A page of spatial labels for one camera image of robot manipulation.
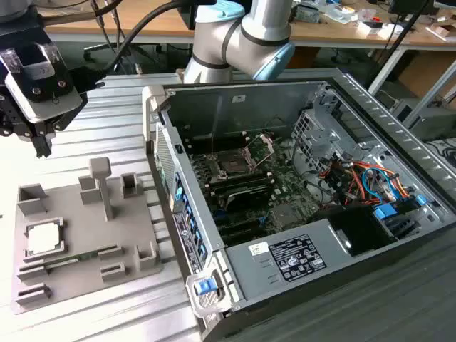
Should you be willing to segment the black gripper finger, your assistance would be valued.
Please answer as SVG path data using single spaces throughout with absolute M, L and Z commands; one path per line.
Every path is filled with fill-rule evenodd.
M 37 157 L 48 157 L 51 154 L 51 139 L 57 131 L 66 129 L 72 120 L 88 103 L 86 93 L 82 93 L 82 104 L 76 109 L 45 120 L 43 123 L 28 123 L 18 105 L 6 92 L 1 92 L 1 136 L 16 135 L 23 141 L 31 142 Z

